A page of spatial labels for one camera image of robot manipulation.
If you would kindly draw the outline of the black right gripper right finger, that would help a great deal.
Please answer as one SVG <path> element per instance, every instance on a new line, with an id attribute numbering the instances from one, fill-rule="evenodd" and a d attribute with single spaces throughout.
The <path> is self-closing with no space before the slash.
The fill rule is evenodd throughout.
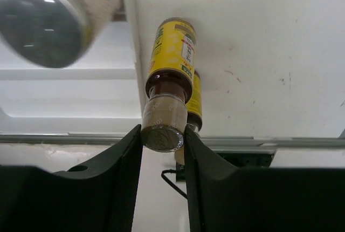
<path id="1" fill-rule="evenodd" d="M 238 168 L 184 137 L 191 231 L 344 231 L 344 169 Z"/>

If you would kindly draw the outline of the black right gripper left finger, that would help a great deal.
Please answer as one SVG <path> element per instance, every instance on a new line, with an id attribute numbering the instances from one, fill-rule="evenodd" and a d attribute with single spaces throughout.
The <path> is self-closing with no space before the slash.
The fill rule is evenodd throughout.
<path id="1" fill-rule="evenodd" d="M 67 171 L 1 167 L 1 231 L 131 231 L 140 129 Z"/>

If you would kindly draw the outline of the yellow label brown sauce bottle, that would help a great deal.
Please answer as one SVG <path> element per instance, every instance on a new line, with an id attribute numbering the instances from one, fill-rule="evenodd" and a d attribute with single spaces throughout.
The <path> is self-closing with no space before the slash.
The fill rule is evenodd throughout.
<path id="1" fill-rule="evenodd" d="M 181 135 L 187 125 L 195 72 L 196 32 L 183 18 L 172 17 L 157 29 L 145 85 L 141 138 L 154 133 Z"/>

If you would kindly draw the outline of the white granule jar blue label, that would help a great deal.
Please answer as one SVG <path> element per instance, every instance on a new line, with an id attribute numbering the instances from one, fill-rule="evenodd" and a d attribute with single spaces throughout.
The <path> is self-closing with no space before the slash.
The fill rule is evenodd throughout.
<path id="1" fill-rule="evenodd" d="M 1 38 L 36 65 L 61 69 L 81 58 L 122 0 L 1 0 Z"/>

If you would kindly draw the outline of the white plastic organizer tray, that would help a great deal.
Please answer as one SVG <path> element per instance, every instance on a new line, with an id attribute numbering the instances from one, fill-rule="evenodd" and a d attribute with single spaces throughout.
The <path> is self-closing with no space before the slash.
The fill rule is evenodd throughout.
<path id="1" fill-rule="evenodd" d="M 120 134 L 141 122 L 140 64 L 130 8 L 74 64 L 27 61 L 1 38 L 1 134 Z"/>

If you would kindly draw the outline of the aluminium table frame rail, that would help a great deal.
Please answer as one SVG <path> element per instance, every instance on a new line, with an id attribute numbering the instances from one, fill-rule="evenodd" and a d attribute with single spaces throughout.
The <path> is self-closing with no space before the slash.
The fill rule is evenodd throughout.
<path id="1" fill-rule="evenodd" d="M 120 142 L 123 135 L 105 134 L 2 134 L 2 144 L 52 144 L 112 146 Z M 160 152 L 180 149 L 185 142 L 181 135 L 167 132 L 162 135 L 142 137 L 144 146 L 155 146 Z M 339 138 L 270 138 L 270 137 L 204 137 L 201 142 L 215 152 L 273 154 L 279 149 L 324 149 L 344 150 L 344 136 Z"/>

